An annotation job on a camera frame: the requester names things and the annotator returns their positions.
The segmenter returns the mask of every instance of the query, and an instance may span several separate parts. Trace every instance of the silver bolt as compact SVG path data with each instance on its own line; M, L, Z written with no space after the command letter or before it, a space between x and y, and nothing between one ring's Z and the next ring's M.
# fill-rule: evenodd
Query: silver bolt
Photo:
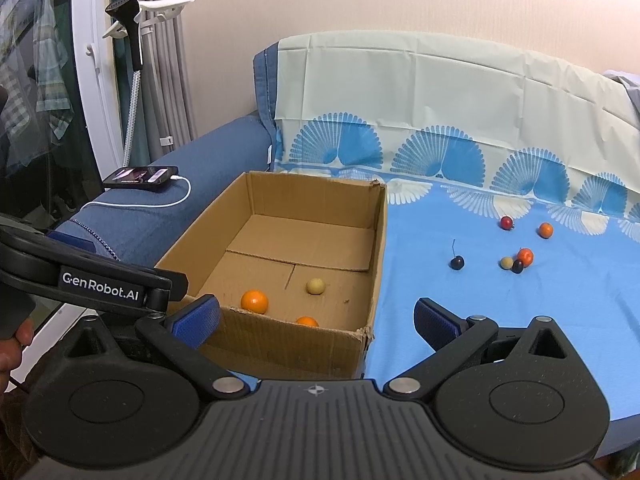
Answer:
M396 394L412 394L420 389L420 382L412 377L396 377L389 382L389 389Z
M213 381L213 389L221 394L236 394L244 388L244 383L237 377L220 377Z

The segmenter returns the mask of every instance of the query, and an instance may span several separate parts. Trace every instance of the white hanger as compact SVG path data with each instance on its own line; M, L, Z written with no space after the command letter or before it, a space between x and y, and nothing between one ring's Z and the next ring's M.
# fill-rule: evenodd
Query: white hanger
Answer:
M136 16L139 20L142 11L157 12L158 14L144 22L140 23L140 34L146 32L145 29L153 27L156 23L164 23L174 19L182 12L187 4L195 0L154 0L152 2L138 2L140 4L140 13ZM127 29L120 22L114 22L111 27L102 35L103 38L112 37L115 39L124 38L127 35Z

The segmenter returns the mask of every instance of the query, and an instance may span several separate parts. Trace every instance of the human hand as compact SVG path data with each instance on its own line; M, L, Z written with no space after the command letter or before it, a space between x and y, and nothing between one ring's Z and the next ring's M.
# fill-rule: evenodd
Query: human hand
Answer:
M11 339L0 341L0 396L9 385L9 374L22 363L22 346L33 341L33 321L25 319Z

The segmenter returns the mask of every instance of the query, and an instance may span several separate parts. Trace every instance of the ribbed black surface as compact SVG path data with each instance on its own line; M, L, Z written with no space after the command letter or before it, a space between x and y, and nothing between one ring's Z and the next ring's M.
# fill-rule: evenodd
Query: ribbed black surface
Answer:
M583 464L556 473L500 470L444 440L425 411L377 393L370 381L263 381L212 405L180 446L112 471L41 460L25 480L596 480Z

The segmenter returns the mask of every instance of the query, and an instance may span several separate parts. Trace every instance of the cardboard box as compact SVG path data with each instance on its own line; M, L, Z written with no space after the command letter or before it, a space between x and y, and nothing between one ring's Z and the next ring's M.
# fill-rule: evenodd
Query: cardboard box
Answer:
M189 279L188 297L214 294L222 321L200 351L228 370L263 379L359 377L373 339L386 231L378 182L290 173L239 176L158 263ZM311 278L326 290L312 296ZM263 316L240 308L263 291ZM320 325L295 323L311 316Z

